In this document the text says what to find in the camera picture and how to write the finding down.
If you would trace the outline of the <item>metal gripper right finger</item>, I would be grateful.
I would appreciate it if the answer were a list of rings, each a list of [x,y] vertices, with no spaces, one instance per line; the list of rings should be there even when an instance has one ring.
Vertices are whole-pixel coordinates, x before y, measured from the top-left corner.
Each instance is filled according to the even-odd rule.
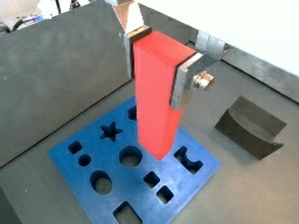
[[[177,110],[189,103],[198,88],[211,88],[215,78],[209,68],[227,51],[227,43],[203,31],[198,32],[195,47],[197,53],[177,68],[171,93],[171,107]]]

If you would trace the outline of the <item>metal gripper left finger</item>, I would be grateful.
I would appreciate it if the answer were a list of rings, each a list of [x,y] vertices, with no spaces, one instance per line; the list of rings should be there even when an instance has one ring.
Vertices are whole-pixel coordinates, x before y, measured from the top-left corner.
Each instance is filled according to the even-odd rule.
[[[121,23],[123,44],[126,48],[127,75],[135,78],[134,43],[147,36],[153,29],[146,25],[139,3],[137,0],[118,0],[114,7],[117,18]]]

